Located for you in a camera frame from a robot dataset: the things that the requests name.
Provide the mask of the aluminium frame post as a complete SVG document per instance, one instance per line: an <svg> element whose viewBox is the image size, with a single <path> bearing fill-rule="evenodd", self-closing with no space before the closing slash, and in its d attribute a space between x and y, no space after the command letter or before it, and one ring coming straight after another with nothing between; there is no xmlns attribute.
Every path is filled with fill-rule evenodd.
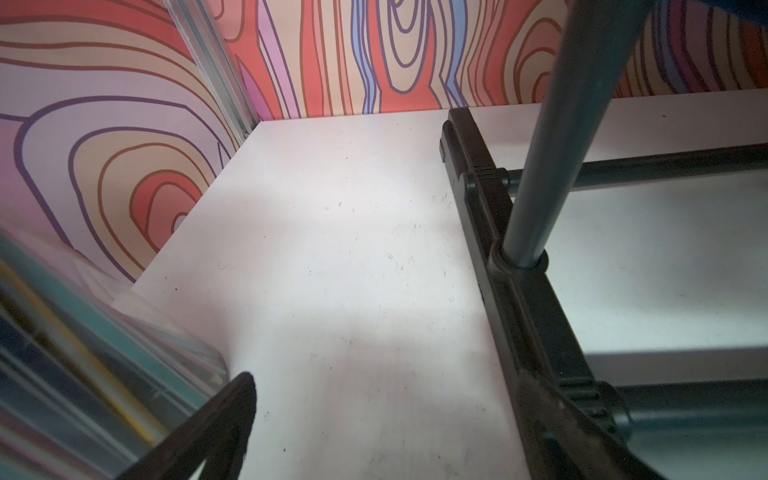
<svg viewBox="0 0 768 480"><path fill-rule="evenodd" d="M259 119L223 36L218 31L208 2L165 0L163 4L237 143L242 145L258 125Z"/></svg>

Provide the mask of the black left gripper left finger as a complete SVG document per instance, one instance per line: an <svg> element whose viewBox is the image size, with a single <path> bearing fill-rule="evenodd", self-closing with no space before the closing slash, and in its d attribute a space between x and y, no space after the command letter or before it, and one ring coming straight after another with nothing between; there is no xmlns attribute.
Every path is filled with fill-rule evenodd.
<svg viewBox="0 0 768 480"><path fill-rule="evenodd" d="M120 477L237 479L256 412L254 377L242 372Z"/></svg>

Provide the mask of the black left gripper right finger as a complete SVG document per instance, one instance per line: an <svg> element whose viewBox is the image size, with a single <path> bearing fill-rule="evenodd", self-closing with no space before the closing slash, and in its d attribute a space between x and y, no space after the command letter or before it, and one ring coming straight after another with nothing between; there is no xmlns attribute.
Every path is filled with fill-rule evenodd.
<svg viewBox="0 0 768 480"><path fill-rule="evenodd" d="M523 449L533 479L659 479L541 376L522 371L517 412Z"/></svg>

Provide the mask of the black clothes rack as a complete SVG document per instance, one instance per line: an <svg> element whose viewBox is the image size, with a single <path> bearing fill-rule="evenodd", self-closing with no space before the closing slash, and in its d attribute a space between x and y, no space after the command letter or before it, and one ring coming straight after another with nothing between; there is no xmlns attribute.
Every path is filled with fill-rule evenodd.
<svg viewBox="0 0 768 480"><path fill-rule="evenodd" d="M572 5L522 169L494 163L467 108L450 110L440 140L518 429L517 381L526 370L632 454L628 440L642 430L725 432L767 423L765 379L622 387L597 380L547 277L545 245L572 189L767 166L765 144L587 160L652 7L649 1Z"/></svg>

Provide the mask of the clear pencil cup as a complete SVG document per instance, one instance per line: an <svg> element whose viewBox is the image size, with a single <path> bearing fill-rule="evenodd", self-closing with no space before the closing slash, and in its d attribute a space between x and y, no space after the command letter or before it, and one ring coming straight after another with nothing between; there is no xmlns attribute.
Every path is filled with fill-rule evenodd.
<svg viewBox="0 0 768 480"><path fill-rule="evenodd" d="M229 379L130 283L2 213L3 478L116 479Z"/></svg>

